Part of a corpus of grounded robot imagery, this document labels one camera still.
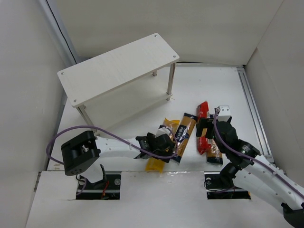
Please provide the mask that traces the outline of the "yellow-ended spaghetti bag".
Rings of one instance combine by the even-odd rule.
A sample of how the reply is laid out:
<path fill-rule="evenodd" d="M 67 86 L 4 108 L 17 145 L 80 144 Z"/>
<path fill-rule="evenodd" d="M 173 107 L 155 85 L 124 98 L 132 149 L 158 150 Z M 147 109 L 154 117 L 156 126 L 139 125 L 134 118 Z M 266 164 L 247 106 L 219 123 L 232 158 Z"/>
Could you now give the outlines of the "yellow-ended spaghetti bag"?
<path fill-rule="evenodd" d="M 165 118 L 163 121 L 163 125 L 169 127 L 173 133 L 176 133 L 179 123 L 180 123 L 179 120 L 168 120 L 167 118 Z M 166 162 L 151 157 L 147 162 L 145 171 L 158 171 L 159 173 L 162 173 L 165 164 Z"/>

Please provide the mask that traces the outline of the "blue-label spaghetti bag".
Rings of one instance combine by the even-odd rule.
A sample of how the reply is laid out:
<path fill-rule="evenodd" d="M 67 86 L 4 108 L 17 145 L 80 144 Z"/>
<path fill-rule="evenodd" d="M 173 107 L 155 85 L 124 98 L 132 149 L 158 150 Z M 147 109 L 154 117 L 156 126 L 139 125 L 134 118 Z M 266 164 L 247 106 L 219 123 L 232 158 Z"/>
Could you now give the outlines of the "blue-label spaghetti bag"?
<path fill-rule="evenodd" d="M 176 146 L 178 148 L 177 154 L 172 158 L 174 162 L 180 164 L 186 146 L 192 131 L 197 123 L 197 116 L 184 113 L 183 119 L 176 130 L 175 138 L 177 139 Z"/>

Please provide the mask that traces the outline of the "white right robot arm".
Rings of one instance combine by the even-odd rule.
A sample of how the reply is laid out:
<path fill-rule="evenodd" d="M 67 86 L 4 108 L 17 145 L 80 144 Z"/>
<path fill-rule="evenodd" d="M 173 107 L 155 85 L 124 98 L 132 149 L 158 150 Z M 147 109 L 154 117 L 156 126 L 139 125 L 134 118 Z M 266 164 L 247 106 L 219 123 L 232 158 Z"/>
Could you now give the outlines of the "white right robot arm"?
<path fill-rule="evenodd" d="M 273 206 L 294 228 L 304 226 L 304 189 L 271 164 L 250 143 L 238 138 L 230 121 L 213 118 L 204 121 L 206 137 L 213 139 L 229 163 L 218 182 L 228 188 L 241 188 Z"/>

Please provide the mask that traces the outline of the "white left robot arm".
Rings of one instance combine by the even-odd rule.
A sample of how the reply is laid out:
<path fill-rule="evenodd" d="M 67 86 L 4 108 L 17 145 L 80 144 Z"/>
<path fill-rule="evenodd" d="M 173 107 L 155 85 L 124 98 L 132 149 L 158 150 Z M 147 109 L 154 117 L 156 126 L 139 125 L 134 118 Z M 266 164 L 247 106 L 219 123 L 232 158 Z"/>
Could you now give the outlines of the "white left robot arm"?
<path fill-rule="evenodd" d="M 80 175 L 96 188 L 107 182 L 102 158 L 131 158 L 163 163 L 181 162 L 182 153 L 193 131 L 195 123 L 177 126 L 164 122 L 156 134 L 123 139 L 108 131 L 110 138 L 96 136 L 93 131 L 84 131 L 61 145 L 64 172 L 67 176 Z"/>

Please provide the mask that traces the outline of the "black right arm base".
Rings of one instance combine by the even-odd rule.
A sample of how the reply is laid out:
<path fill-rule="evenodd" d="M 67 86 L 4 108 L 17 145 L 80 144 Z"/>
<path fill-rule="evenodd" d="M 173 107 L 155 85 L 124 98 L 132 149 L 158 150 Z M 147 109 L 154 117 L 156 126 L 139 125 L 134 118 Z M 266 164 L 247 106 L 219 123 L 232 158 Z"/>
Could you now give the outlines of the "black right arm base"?
<path fill-rule="evenodd" d="M 219 172 L 204 173 L 204 187 L 209 200 L 250 200 L 250 193 L 238 187 L 231 187 L 219 179 Z"/>

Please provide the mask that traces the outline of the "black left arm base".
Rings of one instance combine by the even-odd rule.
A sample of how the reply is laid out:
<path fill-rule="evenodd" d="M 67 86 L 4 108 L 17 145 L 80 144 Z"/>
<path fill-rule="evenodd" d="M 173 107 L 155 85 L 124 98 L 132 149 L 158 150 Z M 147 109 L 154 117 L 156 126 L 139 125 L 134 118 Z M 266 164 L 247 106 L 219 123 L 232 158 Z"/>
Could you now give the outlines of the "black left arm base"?
<path fill-rule="evenodd" d="M 121 186 L 121 173 L 108 172 L 106 173 L 107 181 L 102 183 L 92 184 L 86 181 L 81 175 L 76 176 L 78 187 L 76 190 L 77 200 L 119 200 L 120 199 L 120 186 Z"/>

